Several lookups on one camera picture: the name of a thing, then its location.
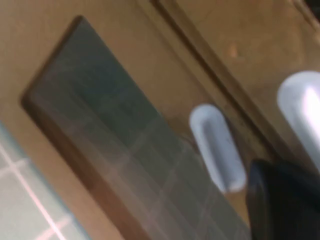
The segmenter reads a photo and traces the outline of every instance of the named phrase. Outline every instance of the wooden surface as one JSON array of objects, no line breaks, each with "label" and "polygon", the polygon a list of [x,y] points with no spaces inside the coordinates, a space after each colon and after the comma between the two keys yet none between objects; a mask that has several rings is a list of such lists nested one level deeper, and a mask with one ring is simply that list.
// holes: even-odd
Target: wooden surface
[{"label": "wooden surface", "polygon": [[312,168],[276,103],[288,75],[320,67],[315,31],[296,6],[285,0],[155,2],[216,75],[211,81],[236,101],[277,154]]},{"label": "wooden surface", "polygon": [[[192,139],[188,128],[192,108],[214,103],[226,115],[246,167],[252,158],[274,159],[274,152],[285,158],[293,152],[306,159],[276,106],[277,88],[288,74],[319,68],[314,30],[300,12],[286,1],[172,3],[175,7],[169,8],[161,0],[169,21],[163,10],[143,0],[1,3],[0,20],[5,24],[0,26],[0,121],[93,239],[122,237],[20,103],[77,15],[88,19],[181,136]],[[225,19],[229,11],[232,14]],[[190,29],[201,44],[184,41],[190,40]],[[194,48],[203,42],[204,50],[214,53],[214,61],[203,55],[202,47],[190,51],[188,44]],[[217,58],[219,64],[212,64]],[[227,197],[246,220],[244,192]]]},{"label": "wooden surface", "polygon": [[[212,103],[216,99],[213,100],[213,95],[208,94],[196,81],[194,72],[208,79],[203,70],[197,65],[190,73],[188,65],[181,62],[136,2],[33,0],[27,3],[22,0],[5,0],[1,3],[0,20],[5,24],[0,26],[0,121],[93,239],[105,239],[106,236],[122,239],[21,105],[24,91],[43,68],[77,15],[84,15],[89,20],[151,103],[179,134],[190,138],[188,118],[192,108],[201,103]],[[179,45],[176,38],[174,41],[174,44]],[[187,57],[186,60],[192,64],[192,58]],[[223,112],[230,113],[230,125],[242,146],[241,155],[248,166],[251,158],[260,155],[259,151],[253,150],[254,147],[243,140],[245,137],[233,126],[232,114],[237,113],[230,110],[232,105],[229,106],[228,101],[223,100],[220,107]],[[234,206],[247,219],[244,193],[234,201]]]}]

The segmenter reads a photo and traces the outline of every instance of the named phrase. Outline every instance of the black object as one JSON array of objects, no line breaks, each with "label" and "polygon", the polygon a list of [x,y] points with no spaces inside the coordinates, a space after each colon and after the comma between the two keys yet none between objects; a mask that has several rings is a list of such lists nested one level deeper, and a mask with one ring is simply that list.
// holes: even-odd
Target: black object
[{"label": "black object", "polygon": [[320,178],[296,165],[254,160],[246,204],[253,240],[320,239]]},{"label": "black object", "polygon": [[315,17],[320,20],[320,1],[319,0],[305,0],[305,3],[311,9]]}]

